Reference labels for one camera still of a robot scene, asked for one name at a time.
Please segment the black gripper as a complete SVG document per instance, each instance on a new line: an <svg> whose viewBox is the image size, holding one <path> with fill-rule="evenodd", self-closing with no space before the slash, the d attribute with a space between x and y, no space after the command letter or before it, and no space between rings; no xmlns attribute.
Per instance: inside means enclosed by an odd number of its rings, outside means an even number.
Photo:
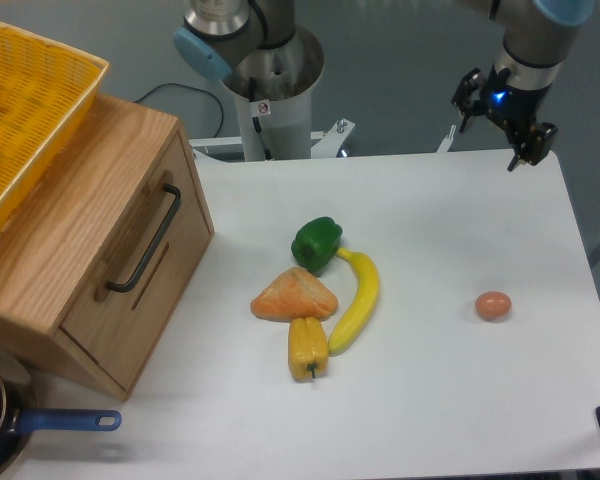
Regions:
<svg viewBox="0 0 600 480"><path fill-rule="evenodd" d="M487 80L474 68L460 80L451 103L461 115L460 133L464 133L474 117L484 116L501 128L514 155L507 166L513 172L519 165L538 165L550 152L558 128L536 121L537 111L549 87L524 90L507 83L513 73L509 68L497 72L491 68ZM481 99L474 97L481 92Z"/></svg>

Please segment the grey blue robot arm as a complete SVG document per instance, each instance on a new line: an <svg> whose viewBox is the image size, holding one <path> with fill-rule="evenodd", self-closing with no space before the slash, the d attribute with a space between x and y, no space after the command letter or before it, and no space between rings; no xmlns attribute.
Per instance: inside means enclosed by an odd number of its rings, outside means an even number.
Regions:
<svg viewBox="0 0 600 480"><path fill-rule="evenodd" d="M591 1L467 1L504 29L491 69L475 68L451 103L461 128L485 117L504 132L507 169L539 164L558 132L537 112L582 26ZM246 160L311 155L311 93L324 70L317 39L297 25L292 1L189 1L173 34L183 60L234 96Z"/></svg>

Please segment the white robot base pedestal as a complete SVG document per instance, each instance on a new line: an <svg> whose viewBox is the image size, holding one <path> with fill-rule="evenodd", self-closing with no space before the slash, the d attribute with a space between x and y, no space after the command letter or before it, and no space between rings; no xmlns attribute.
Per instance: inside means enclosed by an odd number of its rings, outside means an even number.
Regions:
<svg viewBox="0 0 600 480"><path fill-rule="evenodd" d="M322 46L301 26L286 44L257 49L238 64L224 86L235 102L246 161L310 157L312 93L323 70Z"/></svg>

